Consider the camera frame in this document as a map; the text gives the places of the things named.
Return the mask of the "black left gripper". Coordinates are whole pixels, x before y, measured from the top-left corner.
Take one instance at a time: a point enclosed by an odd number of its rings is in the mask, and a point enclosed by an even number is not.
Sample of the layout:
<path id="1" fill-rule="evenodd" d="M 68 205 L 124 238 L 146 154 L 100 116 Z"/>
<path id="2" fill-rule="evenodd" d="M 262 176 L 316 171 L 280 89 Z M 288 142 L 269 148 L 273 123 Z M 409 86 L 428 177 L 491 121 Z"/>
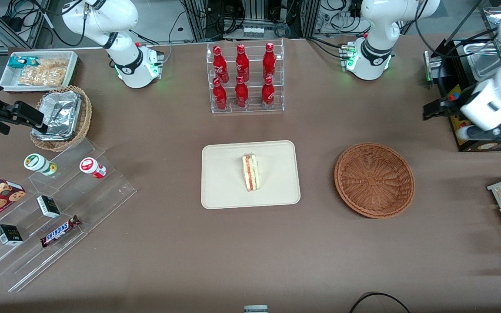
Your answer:
<path id="1" fill-rule="evenodd" d="M 462 101 L 447 101 L 444 98 L 434 100 L 423 106 L 423 121 L 436 117 L 464 119 L 464 114 L 461 112 L 463 104 Z"/>

